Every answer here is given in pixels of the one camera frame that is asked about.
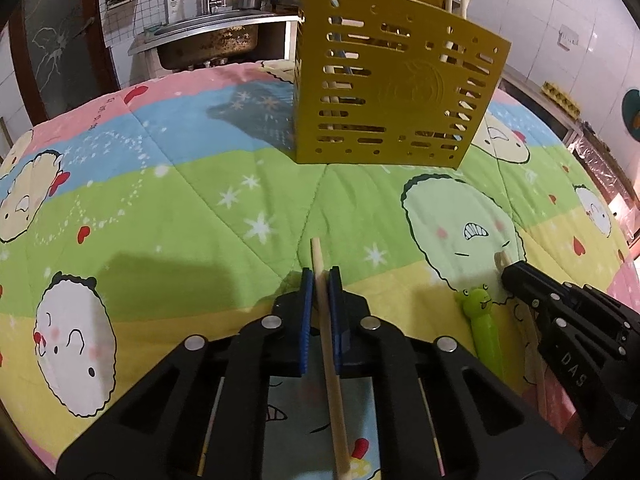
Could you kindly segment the green frog handle fork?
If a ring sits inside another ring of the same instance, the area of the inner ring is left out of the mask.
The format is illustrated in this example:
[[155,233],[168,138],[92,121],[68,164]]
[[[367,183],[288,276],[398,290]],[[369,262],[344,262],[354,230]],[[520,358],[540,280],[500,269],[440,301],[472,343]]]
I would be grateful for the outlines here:
[[503,379],[499,332],[491,313],[494,303],[489,295],[488,286],[458,290],[454,296],[464,316],[469,320],[478,359],[488,370]]

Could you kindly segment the white soap bottle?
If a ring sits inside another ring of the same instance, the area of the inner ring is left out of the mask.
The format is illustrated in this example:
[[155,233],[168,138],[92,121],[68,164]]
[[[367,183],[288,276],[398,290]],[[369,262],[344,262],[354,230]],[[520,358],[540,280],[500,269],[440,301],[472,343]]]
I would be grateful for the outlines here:
[[183,20],[182,0],[166,0],[167,23],[174,24]]

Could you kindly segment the colourful cartoon quilt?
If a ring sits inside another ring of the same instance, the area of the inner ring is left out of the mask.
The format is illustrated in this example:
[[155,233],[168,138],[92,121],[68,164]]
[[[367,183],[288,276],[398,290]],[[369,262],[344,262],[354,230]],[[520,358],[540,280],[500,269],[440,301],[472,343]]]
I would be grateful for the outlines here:
[[184,338],[233,335],[296,288],[314,237],[344,286],[414,338],[471,347],[454,293],[487,285],[504,379],[529,401],[496,252],[638,307],[606,201],[506,92],[455,170],[299,165],[292,92],[271,66],[197,70],[15,142],[1,169],[1,400],[49,468]]

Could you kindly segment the white wall socket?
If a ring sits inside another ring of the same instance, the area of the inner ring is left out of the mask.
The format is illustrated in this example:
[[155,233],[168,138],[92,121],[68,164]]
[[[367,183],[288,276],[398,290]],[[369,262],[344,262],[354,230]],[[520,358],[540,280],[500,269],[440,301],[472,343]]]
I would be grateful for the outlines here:
[[570,51],[579,44],[579,35],[573,29],[562,24],[558,32],[558,46],[565,51]]

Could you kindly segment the dark brown glass door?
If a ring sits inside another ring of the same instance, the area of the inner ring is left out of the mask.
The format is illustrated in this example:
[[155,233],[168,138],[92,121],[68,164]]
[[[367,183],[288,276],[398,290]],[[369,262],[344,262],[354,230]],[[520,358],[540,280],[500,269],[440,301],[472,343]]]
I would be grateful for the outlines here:
[[33,125],[119,89],[99,0],[20,0],[9,19],[9,40]]

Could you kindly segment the yellow egg tray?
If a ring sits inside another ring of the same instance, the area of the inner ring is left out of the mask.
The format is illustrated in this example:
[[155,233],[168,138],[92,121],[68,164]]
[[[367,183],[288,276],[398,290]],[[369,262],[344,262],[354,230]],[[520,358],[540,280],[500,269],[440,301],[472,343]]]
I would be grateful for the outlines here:
[[541,88],[541,93],[550,99],[565,113],[568,117],[573,120],[577,120],[580,116],[580,107],[577,103],[570,97],[570,95],[564,92],[561,88],[559,88],[556,84],[550,81],[545,81]]

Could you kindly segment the steel kitchen sink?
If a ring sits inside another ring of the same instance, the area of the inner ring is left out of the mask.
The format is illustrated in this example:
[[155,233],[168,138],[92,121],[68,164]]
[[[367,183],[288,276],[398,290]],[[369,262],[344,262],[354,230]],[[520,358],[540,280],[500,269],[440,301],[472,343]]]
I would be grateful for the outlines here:
[[128,53],[154,54],[163,70],[207,62],[288,58],[300,19],[295,14],[232,10],[201,15],[138,35]]

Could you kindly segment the yellow perforated utensil holder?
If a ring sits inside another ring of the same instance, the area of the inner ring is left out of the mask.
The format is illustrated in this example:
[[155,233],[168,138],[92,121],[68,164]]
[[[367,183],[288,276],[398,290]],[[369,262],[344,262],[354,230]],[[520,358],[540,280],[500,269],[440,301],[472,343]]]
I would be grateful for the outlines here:
[[299,14],[296,162],[460,166],[508,40],[445,0],[300,0]]

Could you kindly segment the green round wall object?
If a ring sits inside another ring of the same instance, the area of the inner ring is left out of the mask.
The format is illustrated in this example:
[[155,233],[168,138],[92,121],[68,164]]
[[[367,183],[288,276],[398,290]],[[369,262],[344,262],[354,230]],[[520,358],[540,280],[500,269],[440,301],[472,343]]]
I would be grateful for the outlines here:
[[640,92],[638,89],[628,90],[622,101],[622,116],[627,132],[640,141]]

